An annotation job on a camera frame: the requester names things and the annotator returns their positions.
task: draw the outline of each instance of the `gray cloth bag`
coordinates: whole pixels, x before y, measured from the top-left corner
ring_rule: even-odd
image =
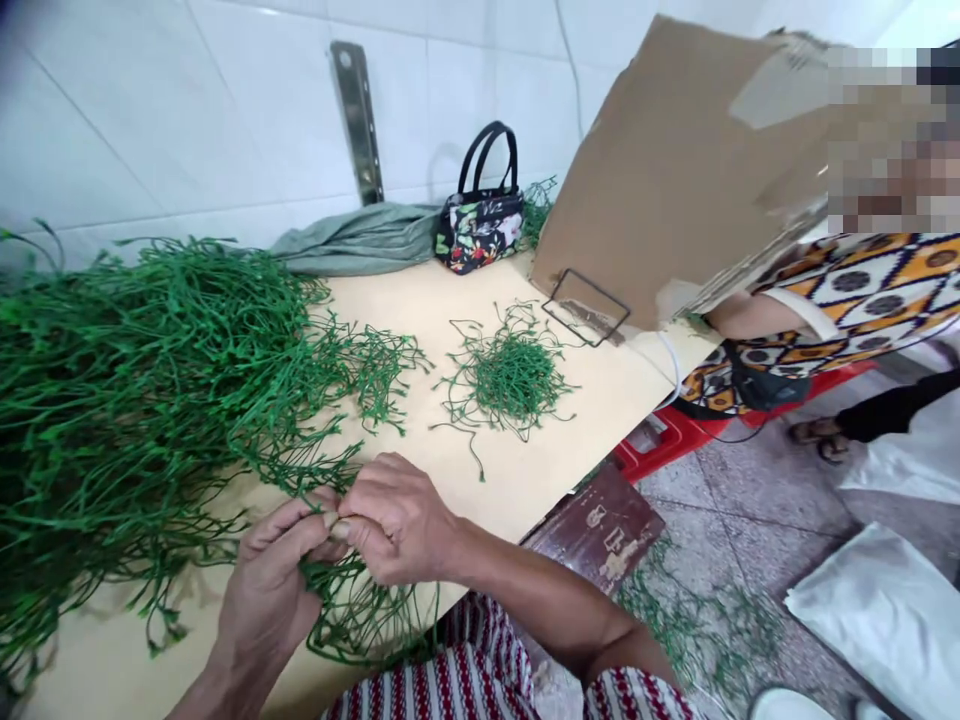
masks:
[[[439,208],[382,202],[288,230],[270,254],[291,272],[378,275],[433,258]]]

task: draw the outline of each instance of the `metal bracket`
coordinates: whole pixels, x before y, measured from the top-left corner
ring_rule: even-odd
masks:
[[[557,316],[557,314],[556,314],[555,312],[553,312],[550,308],[547,307],[550,303],[556,302],[557,292],[560,290],[560,286],[563,285],[563,281],[567,279],[567,275],[573,275],[573,276],[579,278],[581,281],[583,281],[584,283],[586,283],[587,285],[589,285],[590,287],[592,287],[592,288],[593,288],[594,290],[596,290],[598,293],[600,293],[600,294],[603,295],[605,298],[607,298],[608,300],[610,300],[611,302],[613,302],[614,305],[617,305],[618,307],[620,307],[620,308],[623,310],[623,317],[620,318],[619,320],[617,320],[616,324],[613,325],[612,327],[610,327],[610,329],[607,331],[607,334],[604,335],[604,336],[603,336],[602,338],[600,338],[599,340],[597,340],[596,343],[590,342],[587,338],[585,338],[583,335],[581,335],[579,332],[577,332],[576,328],[575,328],[573,325],[569,325],[569,324],[565,323],[563,320],[561,320],[561,319]],[[585,344],[587,344],[587,345],[589,345],[590,347],[593,347],[593,348],[600,347],[600,344],[601,344],[604,340],[608,340],[608,339],[617,331],[617,329],[618,329],[621,325],[623,325],[624,321],[625,321],[628,317],[630,317],[630,312],[631,312],[631,310],[630,310],[629,307],[627,307],[627,306],[624,305],[622,302],[620,302],[619,300],[617,300],[613,295],[611,295],[611,294],[608,293],[606,290],[604,290],[603,288],[601,288],[601,287],[600,287],[599,285],[597,285],[595,282],[593,282],[592,280],[587,279],[587,278],[584,277],[581,273],[578,273],[578,272],[577,272],[576,270],[574,270],[573,268],[567,268],[566,270],[563,271],[563,274],[560,276],[559,282],[557,282],[557,284],[553,286],[553,292],[550,293],[550,298],[549,298],[541,307],[543,308],[543,311],[544,311],[545,313],[547,313],[550,317],[552,317],[552,318],[553,318],[554,320],[556,320],[558,323],[560,323],[561,325],[563,325],[565,328],[567,328],[567,330],[569,330],[570,332],[572,332],[572,333],[573,333],[574,335],[576,335],[578,338],[580,338],[581,340],[583,340],[583,342],[584,342]]]
[[[360,199],[364,205],[383,202],[383,179],[373,125],[370,84],[367,82],[366,55],[360,45],[339,40],[330,43],[330,55],[340,88],[340,105],[347,124]]]

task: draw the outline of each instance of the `sandal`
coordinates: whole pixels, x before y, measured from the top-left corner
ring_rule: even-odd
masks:
[[[834,467],[843,465],[847,461],[847,456],[850,455],[850,446],[841,445],[841,440],[846,441],[846,438],[842,435],[821,438],[817,442],[817,455],[820,459]]]
[[[835,427],[833,418],[820,418],[819,420],[797,423],[787,429],[787,437],[797,445],[813,445],[838,434],[836,430],[828,430],[828,427]]]

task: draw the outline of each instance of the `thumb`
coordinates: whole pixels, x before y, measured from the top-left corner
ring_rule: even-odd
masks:
[[[271,568],[281,577],[295,569],[304,555],[330,537],[324,519],[321,515],[311,515],[287,530],[261,555],[263,567]]]
[[[373,520],[359,515],[341,518],[330,528],[330,534],[340,542],[357,549],[371,570],[397,556],[397,546],[390,542]]]

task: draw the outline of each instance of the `red plastic stool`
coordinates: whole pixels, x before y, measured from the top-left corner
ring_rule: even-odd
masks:
[[[636,485],[677,458],[703,447],[713,440],[708,432],[719,435],[732,422],[694,420],[670,405],[663,410],[657,410],[654,415],[666,425],[666,430],[660,433],[660,444],[657,447],[649,452],[640,452],[624,439],[614,450],[617,459],[624,465],[620,472],[631,485]]]
[[[758,428],[763,425],[763,423],[773,420],[775,417],[780,417],[784,413],[796,410],[798,407],[802,407],[803,403],[813,400],[817,395],[823,395],[823,393],[827,392],[827,390],[833,390],[838,385],[843,385],[848,380],[852,380],[857,375],[863,375],[863,373],[867,372],[868,370],[873,370],[875,367],[877,367],[877,364],[873,362],[873,360],[861,360],[858,363],[851,363],[850,365],[845,365],[842,368],[837,368],[836,370],[818,373],[813,376],[810,394],[807,395],[803,402],[781,405],[776,410],[768,413],[760,412],[759,410],[751,410],[750,412],[741,415],[740,419],[747,427]]]

